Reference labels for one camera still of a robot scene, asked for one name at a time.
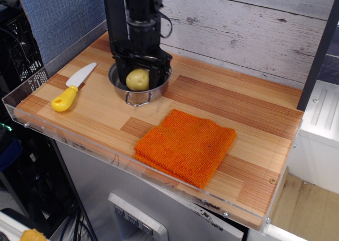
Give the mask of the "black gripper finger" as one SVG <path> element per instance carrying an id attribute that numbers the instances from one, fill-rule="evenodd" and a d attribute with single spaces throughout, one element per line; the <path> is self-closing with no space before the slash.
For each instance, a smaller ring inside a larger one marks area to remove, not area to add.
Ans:
<path id="1" fill-rule="evenodd" d="M 155 64 L 149 67 L 149 88 L 154 89 L 163 85 L 171 74 L 169 63 Z"/>
<path id="2" fill-rule="evenodd" d="M 119 75 L 119 80 L 124 86 L 126 86 L 127 76 L 132 71 L 132 62 L 130 61 L 129 58 L 126 57 L 115 56 L 114 58 L 117 72 Z"/>

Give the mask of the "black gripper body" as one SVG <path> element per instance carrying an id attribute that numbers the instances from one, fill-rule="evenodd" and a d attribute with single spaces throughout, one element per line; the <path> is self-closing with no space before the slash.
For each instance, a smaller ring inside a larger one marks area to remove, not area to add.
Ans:
<path id="1" fill-rule="evenodd" d="M 161 19 L 146 23 L 128 20 L 129 32 L 118 35 L 110 31 L 110 47 L 117 70 L 129 72 L 133 66 L 169 70 L 172 56 L 160 48 Z"/>

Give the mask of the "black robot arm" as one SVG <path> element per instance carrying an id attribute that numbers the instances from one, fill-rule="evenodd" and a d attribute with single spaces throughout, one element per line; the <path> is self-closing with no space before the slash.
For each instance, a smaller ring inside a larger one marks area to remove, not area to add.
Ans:
<path id="1" fill-rule="evenodd" d="M 163 0 L 104 0 L 110 49 L 123 85 L 136 68 L 149 71 L 149 88 L 165 80 L 172 56 L 160 48 Z"/>

